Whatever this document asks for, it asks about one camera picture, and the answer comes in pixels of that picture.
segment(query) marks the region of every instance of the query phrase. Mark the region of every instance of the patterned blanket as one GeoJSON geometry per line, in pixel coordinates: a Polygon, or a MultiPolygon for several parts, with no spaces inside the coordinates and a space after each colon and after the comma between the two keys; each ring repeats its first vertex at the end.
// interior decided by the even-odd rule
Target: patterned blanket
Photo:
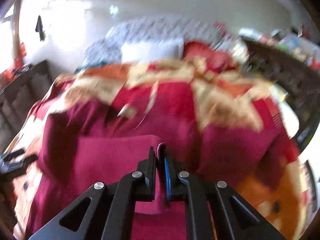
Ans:
{"type": "MultiPolygon", "coordinates": [[[[195,127],[193,150],[179,161],[202,179],[226,180],[287,239],[300,237],[308,198],[299,153],[265,81],[245,78],[236,67],[216,73],[198,56],[60,75],[32,107],[7,151],[39,153],[48,115],[90,100],[111,106],[127,120],[161,113],[195,127]]],[[[13,182],[18,239],[24,237],[41,178],[34,163],[13,182]]]]}

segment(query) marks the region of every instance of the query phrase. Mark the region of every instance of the pillow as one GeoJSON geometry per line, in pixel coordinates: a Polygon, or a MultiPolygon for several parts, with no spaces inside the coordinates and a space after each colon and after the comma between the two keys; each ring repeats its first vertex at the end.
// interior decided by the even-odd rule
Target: pillow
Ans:
{"type": "Polygon", "coordinates": [[[124,43],[121,47],[121,62],[148,63],[164,58],[181,59],[184,42],[182,38],[163,41],[141,41],[124,43]]]}
{"type": "Polygon", "coordinates": [[[221,73],[227,70],[236,70],[236,62],[223,51],[210,49],[210,44],[200,41],[189,41],[184,46],[183,58],[204,57],[206,70],[221,73]]]}

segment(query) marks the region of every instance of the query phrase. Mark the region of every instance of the magenta fabric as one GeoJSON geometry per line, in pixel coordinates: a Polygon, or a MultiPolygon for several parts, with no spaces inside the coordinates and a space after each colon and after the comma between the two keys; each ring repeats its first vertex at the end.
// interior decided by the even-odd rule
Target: magenta fabric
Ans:
{"type": "MultiPolygon", "coordinates": [[[[223,179],[235,186],[266,158],[260,175],[267,185],[277,183],[277,177],[269,176],[274,163],[268,161],[276,127],[255,133],[210,124],[200,135],[194,110],[188,107],[193,106],[190,86],[177,83],[159,85],[156,103],[139,125],[149,94],[150,88],[122,89],[112,106],[92,100],[48,116],[38,160],[43,177],[31,206],[26,238],[92,184],[118,181],[147,158],[150,146],[156,150],[163,143],[186,170],[204,180],[223,179]],[[132,119],[117,117],[128,102],[138,113],[132,119]]],[[[156,200],[137,204],[132,239],[186,239],[183,205],[172,203],[167,209],[160,178],[162,174],[157,176],[156,200]]]]}

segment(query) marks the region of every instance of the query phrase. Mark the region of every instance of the black dot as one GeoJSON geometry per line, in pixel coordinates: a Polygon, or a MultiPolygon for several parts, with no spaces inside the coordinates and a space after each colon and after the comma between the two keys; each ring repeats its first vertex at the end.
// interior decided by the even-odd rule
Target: black dot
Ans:
{"type": "Polygon", "coordinates": [[[28,188],[28,182],[25,182],[25,183],[23,184],[23,189],[26,191],[27,188],[28,188]]]}
{"type": "Polygon", "coordinates": [[[273,213],[279,213],[280,212],[280,201],[277,200],[272,205],[272,212],[273,213]]]}

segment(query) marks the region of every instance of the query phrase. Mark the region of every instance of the white pillow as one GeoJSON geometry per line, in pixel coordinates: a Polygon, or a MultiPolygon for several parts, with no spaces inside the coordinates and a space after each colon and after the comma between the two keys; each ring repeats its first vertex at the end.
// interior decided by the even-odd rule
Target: white pillow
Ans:
{"type": "Polygon", "coordinates": [[[121,62],[148,63],[164,58],[181,59],[183,54],[183,38],[163,41],[141,41],[124,43],[121,47],[121,62]]]}

